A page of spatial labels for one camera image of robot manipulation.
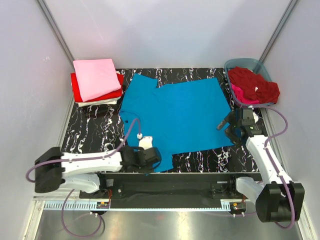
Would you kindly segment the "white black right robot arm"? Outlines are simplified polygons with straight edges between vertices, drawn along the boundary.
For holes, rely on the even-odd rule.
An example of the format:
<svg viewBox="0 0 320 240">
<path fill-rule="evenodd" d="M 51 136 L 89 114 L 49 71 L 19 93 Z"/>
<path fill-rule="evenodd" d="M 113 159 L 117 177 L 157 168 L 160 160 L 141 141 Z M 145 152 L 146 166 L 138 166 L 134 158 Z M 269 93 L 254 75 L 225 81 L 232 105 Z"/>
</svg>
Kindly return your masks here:
<svg viewBox="0 0 320 240">
<path fill-rule="evenodd" d="M 277 159 L 267 131 L 255 121 L 250 107 L 236 108 L 217 126 L 225 125 L 225 135 L 237 146 L 245 146 L 252 155 L 262 182 L 249 176 L 232 176 L 226 191 L 232 198 L 246 197 L 255 205 L 255 212 L 263 223 L 288 222 L 290 226 L 300 219 L 305 189 L 294 182 Z"/>
</svg>

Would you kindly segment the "blue t shirt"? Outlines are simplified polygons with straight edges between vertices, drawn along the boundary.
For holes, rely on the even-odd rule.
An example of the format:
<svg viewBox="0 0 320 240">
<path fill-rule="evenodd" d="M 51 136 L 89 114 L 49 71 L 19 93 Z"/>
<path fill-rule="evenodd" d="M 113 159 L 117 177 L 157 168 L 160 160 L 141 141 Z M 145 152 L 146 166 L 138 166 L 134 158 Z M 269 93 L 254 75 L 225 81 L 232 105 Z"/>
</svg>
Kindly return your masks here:
<svg viewBox="0 0 320 240">
<path fill-rule="evenodd" d="M 156 172 L 172 169 L 175 154 L 232 146 L 217 130 L 230 112 L 217 78 L 157 85 L 157 79 L 135 74 L 119 111 L 129 146 L 138 146 L 138 133 L 152 136 L 162 158 Z"/>
</svg>

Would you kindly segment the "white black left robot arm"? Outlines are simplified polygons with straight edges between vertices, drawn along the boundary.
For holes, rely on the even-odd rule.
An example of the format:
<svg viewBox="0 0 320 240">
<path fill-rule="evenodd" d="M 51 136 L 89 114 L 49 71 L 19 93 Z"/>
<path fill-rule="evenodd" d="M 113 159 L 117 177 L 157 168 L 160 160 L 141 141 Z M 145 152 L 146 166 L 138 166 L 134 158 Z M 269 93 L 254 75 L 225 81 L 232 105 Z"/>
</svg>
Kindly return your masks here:
<svg viewBox="0 0 320 240">
<path fill-rule="evenodd" d="M 103 198 L 108 186 L 100 174 L 121 171 L 153 172 L 162 161 L 156 147 L 123 146 L 108 152 L 67 153 L 60 147 L 52 147 L 38 157 L 28 170 L 26 178 L 31 181 L 34 172 L 34 191 L 46 194 L 58 189 L 70 189 Z"/>
</svg>

